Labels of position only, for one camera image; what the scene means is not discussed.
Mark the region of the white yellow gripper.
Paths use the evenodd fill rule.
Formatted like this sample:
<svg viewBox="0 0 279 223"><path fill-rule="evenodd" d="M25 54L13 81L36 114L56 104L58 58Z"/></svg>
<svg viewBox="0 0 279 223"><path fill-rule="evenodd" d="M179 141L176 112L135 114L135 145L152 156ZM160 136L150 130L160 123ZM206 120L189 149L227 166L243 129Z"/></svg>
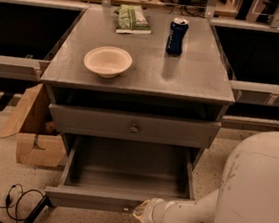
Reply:
<svg viewBox="0 0 279 223"><path fill-rule="evenodd" d="M148 199L134 209L133 216L141 223L163 223L165 205L161 198Z"/></svg>

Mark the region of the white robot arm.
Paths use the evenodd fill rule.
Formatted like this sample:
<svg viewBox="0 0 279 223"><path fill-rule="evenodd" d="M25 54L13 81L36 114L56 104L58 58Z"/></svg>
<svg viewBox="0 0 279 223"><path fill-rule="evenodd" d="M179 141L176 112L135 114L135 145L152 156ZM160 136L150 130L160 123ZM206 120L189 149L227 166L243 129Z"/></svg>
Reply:
<svg viewBox="0 0 279 223"><path fill-rule="evenodd" d="M133 215L141 223L279 223L279 131L238 144L216 191L191 201L151 198Z"/></svg>

